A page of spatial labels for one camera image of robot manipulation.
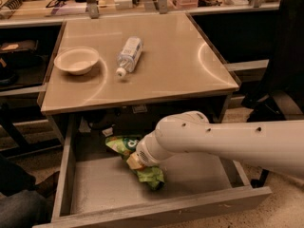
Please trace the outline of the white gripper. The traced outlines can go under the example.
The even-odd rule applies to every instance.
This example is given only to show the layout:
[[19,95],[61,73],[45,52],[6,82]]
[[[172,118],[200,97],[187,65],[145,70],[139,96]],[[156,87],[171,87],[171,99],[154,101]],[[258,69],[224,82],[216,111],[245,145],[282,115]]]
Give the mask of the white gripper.
[[134,170],[143,170],[146,166],[159,165],[164,159],[165,152],[159,145],[156,135],[151,132],[139,141],[136,152],[133,152],[126,162]]

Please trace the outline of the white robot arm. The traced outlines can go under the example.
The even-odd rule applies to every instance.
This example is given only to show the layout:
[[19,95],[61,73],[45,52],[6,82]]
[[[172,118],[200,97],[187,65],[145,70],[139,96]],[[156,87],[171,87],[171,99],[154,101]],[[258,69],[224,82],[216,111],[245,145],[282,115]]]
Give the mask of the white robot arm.
[[209,123],[198,111],[169,115],[139,141],[127,164],[137,170],[195,152],[303,179],[304,121]]

